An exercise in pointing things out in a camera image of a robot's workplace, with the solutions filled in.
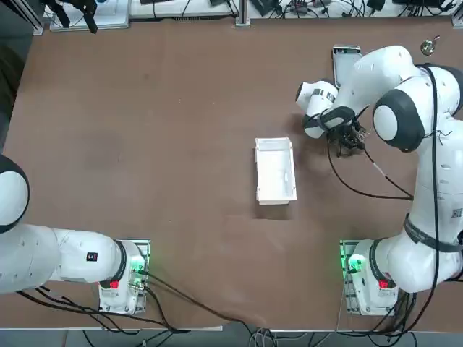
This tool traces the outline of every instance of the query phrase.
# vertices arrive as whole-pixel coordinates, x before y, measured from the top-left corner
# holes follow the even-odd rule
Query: black label
[[[96,262],[97,260],[98,260],[98,253],[87,252],[87,261],[88,262]]]

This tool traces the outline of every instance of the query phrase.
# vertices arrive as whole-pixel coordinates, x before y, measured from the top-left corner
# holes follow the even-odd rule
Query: smartphone
[[[334,84],[340,88],[350,73],[350,69],[357,60],[362,58],[359,46],[334,45],[333,46],[333,73]]]

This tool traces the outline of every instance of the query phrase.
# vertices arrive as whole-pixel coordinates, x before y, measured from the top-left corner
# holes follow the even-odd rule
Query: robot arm
[[[453,118],[462,107],[463,74],[432,66],[438,106],[436,148],[440,250],[438,283],[463,267],[457,236],[463,230],[463,123]],[[361,58],[337,98],[322,111],[318,99],[298,93],[307,104],[304,128],[318,138],[330,129],[349,124],[363,108],[373,105],[373,125],[388,145],[420,157],[415,198],[402,231],[383,240],[362,240],[353,259],[352,280],[362,314],[384,315],[397,300],[398,288],[416,293],[431,288],[436,268],[432,145],[433,88],[428,73],[416,67],[405,48],[382,48]]]
[[[48,280],[98,282],[100,307],[124,314],[140,310],[142,275],[136,270],[146,270],[146,261],[134,242],[21,224],[28,203],[24,171],[0,155],[0,294],[36,288]]]

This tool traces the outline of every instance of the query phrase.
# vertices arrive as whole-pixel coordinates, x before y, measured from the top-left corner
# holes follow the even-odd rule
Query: white cardboard box
[[[288,137],[255,139],[260,205],[287,205],[296,200],[292,143]]]

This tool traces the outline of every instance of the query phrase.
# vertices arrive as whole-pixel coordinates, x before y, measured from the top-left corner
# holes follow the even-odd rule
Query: table surface
[[[331,47],[400,44],[416,63],[440,35],[435,63],[462,68],[449,18],[138,23],[129,30],[45,33],[27,59],[5,154],[27,173],[24,222],[149,238],[151,270],[218,311],[275,329],[333,330],[342,292],[339,240],[396,234],[409,202],[361,197],[333,175],[323,140],[294,104],[301,81],[332,77]],[[367,111],[370,154],[413,190],[416,155],[383,144]],[[297,201],[255,201],[255,137],[289,136]],[[335,160],[353,186],[398,194],[361,155]],[[95,286],[55,283],[82,304]],[[158,290],[177,327],[222,320]],[[458,283],[438,287],[418,330],[462,331]],[[421,302],[427,293],[419,295]],[[83,315],[0,297],[0,327],[92,327]],[[341,310],[341,329],[375,319]],[[150,303],[146,317],[158,318]],[[123,320],[125,327],[149,324]]]

